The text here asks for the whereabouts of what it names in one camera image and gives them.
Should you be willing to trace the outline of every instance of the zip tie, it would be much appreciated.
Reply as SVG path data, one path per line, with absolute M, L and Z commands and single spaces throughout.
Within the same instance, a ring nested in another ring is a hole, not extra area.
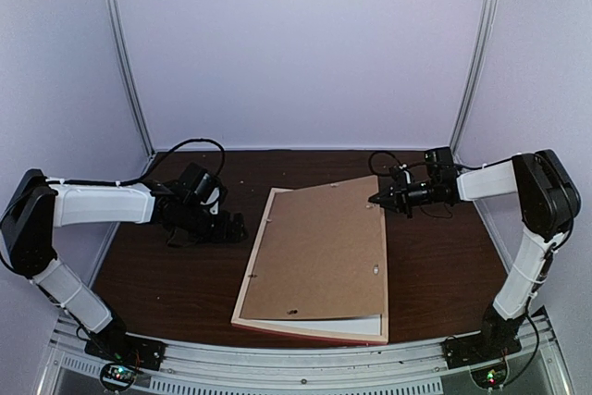
M 520 269 L 519 269 L 519 268 L 516 266 L 516 264 L 513 264 L 513 265 L 512 265 L 512 268 L 513 268 L 514 270 L 516 270 L 516 271 L 517 271 L 519 274 L 521 274 L 521 275 L 523 276 L 523 278 L 524 278 L 524 279 L 526 279 L 526 280 L 527 280 L 527 281 L 529 281 L 529 282 L 532 282 L 533 284 L 544 284 L 544 283 L 545 283 L 545 281 L 537 281 L 536 279 L 531 279 L 530 277 L 528 277 L 528 276 L 526 275 L 526 273 L 525 273 L 525 272 L 523 272 L 522 270 L 520 270 Z

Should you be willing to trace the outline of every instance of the wood grain surface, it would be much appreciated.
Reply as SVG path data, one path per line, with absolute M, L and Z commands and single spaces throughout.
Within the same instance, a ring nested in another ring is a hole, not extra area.
M 233 327 L 230 324 L 253 239 L 272 187 L 298 189 L 368 174 L 368 152 L 229 152 L 221 178 L 224 208 L 243 212 L 247 241 L 230 245 L 165 246 L 158 226 L 122 224 L 94 290 L 123 317 L 129 331 L 163 339 L 241 347 L 338 345 Z M 397 152 L 402 162 L 420 152 Z M 154 173 L 175 179 L 191 161 L 214 170 L 214 152 L 171 155 Z M 378 157 L 376 165 L 390 165 Z M 422 168 L 416 172 L 421 178 Z M 426 206 L 446 215 L 441 204 Z M 451 209 L 452 219 L 419 211 L 413 219 L 387 212 L 389 342 L 454 335 L 479 329 L 481 315 L 505 271 L 472 204 Z

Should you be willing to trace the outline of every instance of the vertical metal post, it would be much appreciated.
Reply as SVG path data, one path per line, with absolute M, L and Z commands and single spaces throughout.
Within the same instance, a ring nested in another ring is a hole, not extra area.
M 481 68 L 483 67 L 483 62 L 485 60 L 487 41 L 489 39 L 489 34 L 491 33 L 497 4 L 498 0 L 483 0 L 481 20 L 479 22 L 477 39 L 475 41 L 475 50 L 473 51 L 473 60 L 471 61 L 469 75 L 464 86 L 461 108 L 456 118 L 456 123 L 454 124 L 454 131 L 452 132 L 452 136 L 450 138 L 450 148 L 455 154 L 459 148 L 464 127 L 466 125 L 466 120 L 469 116 L 473 99 L 475 98 L 477 83 L 479 81 L 479 75 L 481 74 Z
M 154 154 L 154 147 L 148 133 L 146 126 L 146 119 L 140 106 L 138 92 L 136 91 L 136 84 L 131 73 L 130 59 L 128 57 L 128 49 L 123 38 L 123 28 L 121 26 L 121 17 L 119 16 L 119 7 L 117 0 L 105 0 L 107 2 L 107 10 L 111 18 L 111 29 L 115 39 L 115 46 L 117 50 L 117 58 L 119 60 L 119 69 L 123 78 L 123 83 L 126 88 L 129 106 L 133 115 L 134 122 L 140 133 L 144 151 L 147 156 Z

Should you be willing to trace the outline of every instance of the workstation enclosure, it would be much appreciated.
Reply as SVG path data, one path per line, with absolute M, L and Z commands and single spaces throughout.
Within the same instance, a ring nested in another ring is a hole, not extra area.
M 4 203 L 30 167 L 126 179 L 191 137 L 230 151 L 450 145 L 467 165 L 555 150 L 584 205 L 538 299 L 587 393 L 590 0 L 2 1 Z M 509 269 L 517 198 L 478 211 Z M 55 246 L 92 283 L 116 229 L 62 228 Z M 0 279 L 3 387 L 31 393 L 58 312 Z

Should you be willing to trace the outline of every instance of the robotic arm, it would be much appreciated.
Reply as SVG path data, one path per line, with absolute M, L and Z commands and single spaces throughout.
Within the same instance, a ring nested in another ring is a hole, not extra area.
M 462 341 L 444 342 L 449 368 L 497 359 L 521 350 L 515 338 L 553 261 L 569 238 L 580 211 L 580 196 L 551 150 L 517 154 L 491 166 L 461 173 L 450 148 L 425 152 L 429 180 L 413 181 L 409 167 L 391 169 L 394 182 L 369 202 L 412 217 L 414 206 L 455 205 L 490 196 L 518 193 L 524 230 L 520 250 L 501 291 L 486 309 L 481 331 Z
M 219 178 L 196 164 L 177 180 L 125 187 L 78 185 L 32 169 L 0 222 L 9 267 L 79 322 L 90 337 L 87 353 L 124 364 L 139 360 L 141 367 L 158 369 L 164 344 L 126 335 L 115 311 L 61 261 L 52 246 L 53 228 L 91 222 L 161 224 L 171 233 L 184 230 L 194 242 L 239 242 L 246 238 L 242 215 L 218 208 L 226 195 Z

